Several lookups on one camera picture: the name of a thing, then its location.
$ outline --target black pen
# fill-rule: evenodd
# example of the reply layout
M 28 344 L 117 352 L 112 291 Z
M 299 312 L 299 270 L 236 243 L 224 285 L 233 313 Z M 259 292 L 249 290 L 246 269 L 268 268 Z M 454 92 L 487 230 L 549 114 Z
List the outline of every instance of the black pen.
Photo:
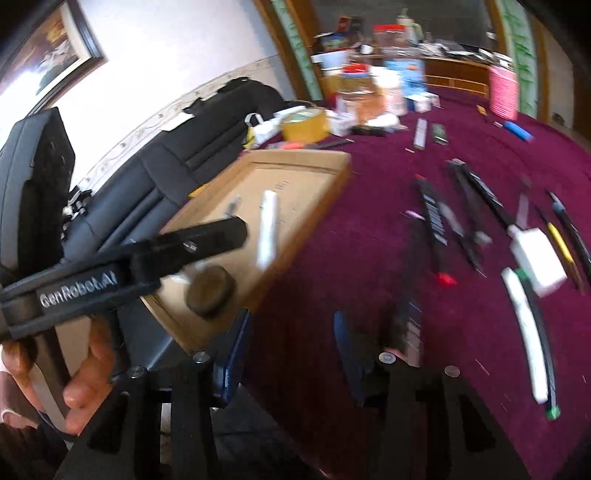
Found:
M 562 202 L 554 193 L 548 191 L 546 191 L 546 193 L 550 195 L 550 198 L 554 202 L 552 208 L 556 212 L 560 224 L 567 232 L 574 251 L 577 253 L 581 265 L 583 266 L 583 271 L 585 272 L 585 275 L 587 275 L 587 280 L 589 284 L 591 284 L 591 255 L 589 255 L 589 250 L 587 249 L 585 242 L 583 242 L 579 231 L 573 224 L 573 221 L 570 219 L 569 214 L 566 213 L 566 208 Z
M 483 231 L 482 220 L 480 219 L 480 208 L 476 202 L 476 195 L 474 190 L 472 190 L 470 185 L 468 185 L 468 180 L 460 169 L 462 164 L 463 162 L 457 158 L 449 161 L 449 165 L 456 178 L 457 185 L 463 194 L 466 210 L 468 211 L 468 218 L 470 222 L 469 228 L 471 230 L 469 238 L 473 244 L 478 245 L 479 247 L 484 247 L 485 245 L 491 243 L 492 240 L 491 237 L 489 237 Z
M 457 281 L 447 271 L 447 239 L 439 209 L 439 196 L 425 177 L 420 175 L 415 175 L 415 177 L 425 208 L 429 245 L 433 257 L 433 270 L 437 276 L 437 281 L 442 287 L 456 285 Z
M 453 210 L 448 207 L 445 203 L 440 204 L 441 214 L 447 220 L 447 223 L 452 227 L 453 232 L 456 234 L 457 243 L 460 245 L 460 248 L 464 252 L 468 263 L 476 270 L 480 275 L 486 278 L 486 275 L 482 272 L 482 267 L 480 266 L 480 261 L 478 260 L 478 255 L 472 248 L 471 242 L 468 241 L 466 235 L 464 234 L 464 230 L 458 222 L 455 213 Z
M 515 225 L 515 220 L 513 220 L 513 218 L 511 218 L 511 216 L 506 212 L 505 207 L 503 207 L 503 204 L 499 201 L 492 190 L 486 185 L 486 183 L 484 183 L 484 181 L 482 181 L 478 175 L 468 168 L 468 165 L 461 163 L 459 168 L 467 178 L 468 182 L 472 185 L 472 188 L 476 190 L 477 194 L 480 195 L 480 198 L 482 198 L 482 200 L 484 200 L 484 202 L 488 205 L 488 208 L 491 209 L 492 213 L 496 216 L 496 219 L 499 220 L 499 223 L 505 229 L 505 232 L 507 232 L 511 225 Z

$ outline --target cardboard box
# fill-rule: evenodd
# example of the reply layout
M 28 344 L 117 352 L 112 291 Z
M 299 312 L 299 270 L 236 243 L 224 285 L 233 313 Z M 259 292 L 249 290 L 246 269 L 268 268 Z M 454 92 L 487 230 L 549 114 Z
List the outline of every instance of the cardboard box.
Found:
M 272 282 L 291 264 L 314 227 L 340 195 L 349 174 L 349 154 L 316 150 L 256 150 L 245 154 L 195 197 L 163 229 L 170 232 L 221 218 L 241 196 L 235 215 L 248 224 L 243 248 L 206 260 L 226 268 L 237 283 L 233 299 L 213 320 L 204 320 L 185 304 L 188 284 L 163 278 L 162 288 L 143 298 L 166 331 L 188 353 L 207 346 L 230 326 L 238 308 L 256 309 Z M 278 254 L 265 271 L 256 268 L 260 205 L 265 190 L 279 196 Z M 192 278 L 195 266 L 184 269 Z

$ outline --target white tube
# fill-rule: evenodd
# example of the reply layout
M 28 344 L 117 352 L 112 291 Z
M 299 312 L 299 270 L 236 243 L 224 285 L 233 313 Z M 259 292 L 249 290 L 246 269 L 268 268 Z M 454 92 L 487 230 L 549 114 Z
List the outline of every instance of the white tube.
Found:
M 256 267 L 265 270 L 275 260 L 277 253 L 277 218 L 279 197 L 271 190 L 265 190 L 261 205 L 261 230 L 259 232 Z
M 501 273 L 501 276 L 515 307 L 515 314 L 521 329 L 527 362 L 530 366 L 531 391 L 536 402 L 542 404 L 548 401 L 548 379 L 542 344 L 538 328 L 535 325 L 534 315 L 531 313 L 525 290 L 517 274 L 510 268 L 506 268 Z

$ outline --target bottle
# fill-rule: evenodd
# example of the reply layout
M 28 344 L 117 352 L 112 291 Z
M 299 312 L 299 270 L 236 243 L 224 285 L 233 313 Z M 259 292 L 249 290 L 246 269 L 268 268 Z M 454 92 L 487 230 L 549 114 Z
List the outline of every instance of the bottle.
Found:
M 353 115 L 359 125 L 384 113 L 384 100 L 369 75 L 369 65 L 343 66 L 337 110 Z
M 417 47 L 383 48 L 384 66 L 400 76 L 402 95 L 416 95 L 427 91 L 423 52 Z
M 402 83 L 398 72 L 384 67 L 374 67 L 372 77 L 384 100 L 385 113 L 393 113 L 396 116 L 406 115 L 407 104 L 402 94 Z

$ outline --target pen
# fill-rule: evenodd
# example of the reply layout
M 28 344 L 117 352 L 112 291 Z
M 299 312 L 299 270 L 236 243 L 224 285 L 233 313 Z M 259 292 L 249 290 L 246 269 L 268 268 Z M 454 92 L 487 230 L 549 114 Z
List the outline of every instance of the pen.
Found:
M 488 208 L 491 209 L 492 213 L 496 216 L 496 219 L 499 220 L 499 223 L 503 226 L 505 231 L 509 230 L 509 227 L 515 225 L 515 220 L 509 216 L 506 212 L 505 207 L 496 197 L 496 195 L 492 192 L 492 190 L 482 181 L 482 179 L 472 172 L 468 165 L 465 163 L 458 164 L 460 171 L 464 174 L 467 178 L 468 182 L 472 185 L 472 188 L 476 190 L 477 194 L 480 195 L 480 198 L 484 200 L 484 202 L 488 205 Z
M 485 245 L 492 242 L 491 237 L 489 237 L 486 233 L 484 233 L 482 228 L 482 220 L 480 219 L 480 208 L 476 202 L 476 194 L 474 190 L 468 185 L 468 180 L 460 170 L 460 165 L 462 165 L 462 161 L 455 158 L 454 160 L 449 161 L 449 165 L 452 169 L 452 172 L 456 178 L 457 185 L 460 187 L 463 197 L 464 203 L 466 206 L 466 210 L 468 211 L 469 222 L 470 222 L 470 230 L 471 235 L 470 238 L 472 243 L 484 247 Z
M 453 213 L 453 210 L 445 205 L 444 203 L 440 204 L 441 214 L 446 218 L 447 222 L 452 227 L 453 232 L 456 234 L 457 242 L 460 244 L 460 248 L 464 252 L 468 263 L 476 270 L 480 275 L 486 278 L 486 275 L 482 272 L 482 267 L 480 266 L 480 261 L 478 260 L 478 255 L 473 250 L 472 245 L 464 235 L 464 230 L 460 225 L 460 222 L 457 221 L 456 215 Z
M 425 207 L 425 218 L 427 219 L 429 244 L 433 253 L 435 275 L 442 286 L 456 285 L 456 280 L 447 272 L 445 262 L 447 239 L 445 238 L 445 229 L 443 228 L 441 211 L 439 210 L 439 196 L 425 177 L 416 175 L 416 178 Z
M 570 273 L 570 277 L 572 278 L 574 285 L 581 293 L 584 293 L 584 284 L 583 279 L 581 278 L 581 273 L 579 272 L 579 268 L 577 267 L 577 264 L 575 263 L 569 248 L 566 246 L 566 242 L 562 238 L 562 235 L 560 235 L 558 229 L 546 218 L 544 212 L 542 212 L 538 206 L 536 206 L 535 209 L 538 210 L 542 221 L 548 226 L 548 231 L 550 232 L 550 235 L 552 235 L 552 238 L 554 238 L 554 242 L 558 246 L 558 250 L 560 250 L 562 257 L 564 258 L 566 270 Z
M 558 217 L 562 227 L 567 232 L 574 251 L 577 253 L 577 256 L 579 257 L 579 260 L 582 264 L 587 280 L 591 284 L 591 255 L 589 255 L 589 250 L 587 249 L 585 242 L 583 242 L 579 231 L 574 226 L 573 221 L 570 219 L 569 214 L 566 213 L 566 208 L 562 202 L 554 193 L 548 191 L 547 193 L 554 202 L 552 208 L 556 212 L 556 216 Z
M 550 350 L 550 341 L 546 328 L 544 325 L 544 319 L 542 317 L 542 311 L 536 301 L 537 295 L 531 286 L 530 279 L 527 277 L 525 272 L 521 269 L 515 272 L 519 277 L 523 291 L 525 292 L 525 298 L 530 308 L 530 312 L 534 318 L 535 326 L 538 330 L 538 336 L 540 338 L 540 346 L 542 348 L 542 355 L 544 357 L 544 366 L 546 373 L 546 382 L 548 384 L 548 401 L 546 402 L 546 416 L 548 420 L 556 420 L 560 417 L 560 407 L 558 406 L 558 400 L 556 398 L 556 379 L 554 377 L 554 362 L 552 360 L 552 353 Z

